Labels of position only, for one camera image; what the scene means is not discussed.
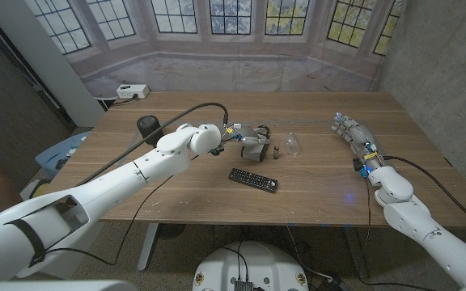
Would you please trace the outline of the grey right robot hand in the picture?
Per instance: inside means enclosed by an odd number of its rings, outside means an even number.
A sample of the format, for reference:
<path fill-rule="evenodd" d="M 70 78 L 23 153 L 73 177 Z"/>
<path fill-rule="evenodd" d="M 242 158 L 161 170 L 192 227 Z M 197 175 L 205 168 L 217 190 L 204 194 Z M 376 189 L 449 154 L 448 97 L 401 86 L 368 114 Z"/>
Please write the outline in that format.
<path fill-rule="evenodd" d="M 332 130 L 345 139 L 351 150 L 360 158 L 378 150 L 371 132 L 347 115 L 337 112 Z"/>

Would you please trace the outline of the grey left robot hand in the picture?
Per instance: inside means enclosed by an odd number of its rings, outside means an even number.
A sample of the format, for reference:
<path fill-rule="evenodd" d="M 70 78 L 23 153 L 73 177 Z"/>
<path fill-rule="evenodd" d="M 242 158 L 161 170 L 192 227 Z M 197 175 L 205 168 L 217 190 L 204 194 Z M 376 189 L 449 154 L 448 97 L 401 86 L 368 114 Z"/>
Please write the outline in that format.
<path fill-rule="evenodd" d="M 269 128 L 265 125 L 253 128 L 248 124 L 225 124 L 220 132 L 221 142 L 239 141 L 247 147 L 270 143 Z"/>

